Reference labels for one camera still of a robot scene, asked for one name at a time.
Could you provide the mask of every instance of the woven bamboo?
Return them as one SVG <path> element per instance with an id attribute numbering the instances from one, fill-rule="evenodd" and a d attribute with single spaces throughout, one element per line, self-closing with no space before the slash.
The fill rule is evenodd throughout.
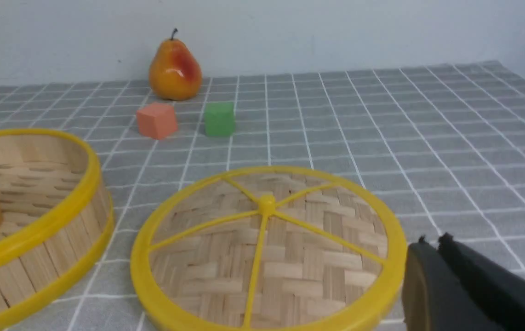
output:
<path id="1" fill-rule="evenodd" d="M 268 199 L 272 207 L 260 207 Z M 164 296 L 195 318 L 281 329 L 355 303 L 382 274 L 388 247 L 381 218 L 348 188 L 254 171 L 178 201 L 157 220 L 148 259 Z"/>
<path id="2" fill-rule="evenodd" d="M 74 136 L 0 131 L 0 328 L 66 291 L 104 249 L 113 225 L 98 169 Z"/>

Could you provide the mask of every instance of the yellow spoke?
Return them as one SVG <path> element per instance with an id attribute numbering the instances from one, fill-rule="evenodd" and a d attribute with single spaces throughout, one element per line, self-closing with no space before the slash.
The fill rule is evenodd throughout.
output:
<path id="1" fill-rule="evenodd" d="M 148 251 L 151 252 L 151 251 L 153 251 L 155 249 L 159 249 L 161 247 L 164 247 L 166 245 L 174 243 L 175 241 L 177 241 L 179 239 L 182 239 L 183 237 L 187 237 L 188 235 L 192 235 L 195 232 L 203 230 L 205 228 L 211 228 L 212 226 L 216 226 L 216 225 L 219 225 L 219 224 L 222 224 L 222 223 L 226 223 L 226 222 L 230 222 L 230 221 L 233 221 L 233 220 L 237 220 L 239 218 L 254 216 L 254 215 L 257 215 L 257 214 L 258 214 L 258 210 L 252 210 L 252 211 L 240 212 L 239 214 L 232 214 L 232 215 L 228 215 L 228 216 L 214 218 L 213 220 L 210 220 L 209 222 L 205 222 L 205 223 L 199 224 L 197 226 L 193 226 L 193 228 L 188 228 L 187 230 L 182 231 L 180 233 L 177 233 L 177 234 L 173 235 L 172 237 L 169 237 L 167 239 L 159 241 L 158 243 L 156 243 L 154 245 L 151 245 L 148 248 Z"/>
<path id="2" fill-rule="evenodd" d="M 301 190 L 299 192 L 295 192 L 292 195 L 289 195 L 288 197 L 286 197 L 285 199 L 277 202 L 277 208 L 281 207 L 282 205 L 286 205 L 286 204 L 294 201 L 295 199 L 298 199 L 300 197 L 304 197 L 304 196 L 308 195 L 309 193 L 312 193 L 312 192 L 315 192 L 315 191 L 321 191 L 321 190 L 324 190 L 325 188 L 330 188 L 330 187 L 333 187 L 335 185 L 336 185 L 336 183 L 322 184 L 322 185 L 318 185 L 318 186 L 308 187 L 307 189 Z"/>
<path id="3" fill-rule="evenodd" d="M 365 250 L 365 249 L 362 249 L 361 247 L 357 247 L 357 245 L 353 245 L 351 243 L 349 243 L 348 241 L 342 239 L 341 237 L 337 237 L 336 235 L 333 235 L 329 232 L 326 232 L 320 228 L 316 228 L 315 226 L 311 226 L 309 225 L 308 223 L 306 222 L 302 222 L 296 218 L 293 218 L 287 214 L 284 214 L 280 211 L 276 211 L 275 216 L 279 217 L 279 218 L 282 218 L 283 220 L 286 220 L 288 222 L 291 222 L 295 225 L 298 225 L 306 230 L 309 230 L 309 231 L 312 231 L 314 233 L 317 233 L 319 235 L 323 235 L 324 237 L 332 240 L 332 241 L 336 241 L 337 243 L 339 243 L 340 245 L 346 247 L 347 249 L 351 249 L 367 258 L 370 258 L 371 260 L 375 261 L 375 262 L 378 262 L 380 264 L 385 264 L 385 260 L 383 260 L 382 258 L 378 257 L 377 255 L 371 253 L 370 251 L 368 250 Z"/>
<path id="4" fill-rule="evenodd" d="M 244 323 L 242 328 L 250 328 L 250 319 L 252 318 L 252 306 L 254 305 L 254 295 L 257 290 L 258 273 L 260 272 L 261 256 L 263 255 L 265 233 L 267 232 L 268 214 L 262 216 L 261 226 L 258 229 L 257 247 L 254 251 L 254 260 L 252 261 L 252 271 L 250 274 L 250 285 L 248 286 L 248 296 L 246 297 L 246 311 L 244 312 Z"/>
<path id="5" fill-rule="evenodd" d="M 244 195 L 246 195 L 246 197 L 254 201 L 254 203 L 258 203 L 258 199 L 252 193 L 246 190 L 244 186 L 240 185 L 238 182 L 229 177 L 224 177 L 224 180 L 228 182 L 231 186 L 234 186 L 235 188 L 239 189 L 242 193 L 244 193 Z"/>

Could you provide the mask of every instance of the green cube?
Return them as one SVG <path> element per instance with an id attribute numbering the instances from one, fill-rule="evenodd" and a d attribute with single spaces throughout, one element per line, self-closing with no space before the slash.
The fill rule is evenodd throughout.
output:
<path id="1" fill-rule="evenodd" d="M 205 106 L 205 134 L 229 137 L 234 133 L 234 103 L 208 103 Z"/>

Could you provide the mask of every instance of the lid center knob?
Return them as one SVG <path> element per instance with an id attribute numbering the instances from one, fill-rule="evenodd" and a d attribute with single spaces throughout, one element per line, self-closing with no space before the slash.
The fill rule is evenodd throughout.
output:
<path id="1" fill-rule="evenodd" d="M 258 199 L 258 211 L 263 215 L 271 215 L 275 212 L 275 197 L 271 194 L 261 195 Z"/>

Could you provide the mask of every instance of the toy fruit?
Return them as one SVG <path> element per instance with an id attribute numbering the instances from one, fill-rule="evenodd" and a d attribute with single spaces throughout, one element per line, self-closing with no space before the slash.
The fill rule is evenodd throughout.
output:
<path id="1" fill-rule="evenodd" d="M 154 93 L 171 100 L 186 100 L 195 97 L 201 86 L 201 68 L 185 44 L 171 38 L 160 44 L 152 64 L 149 81 Z"/>

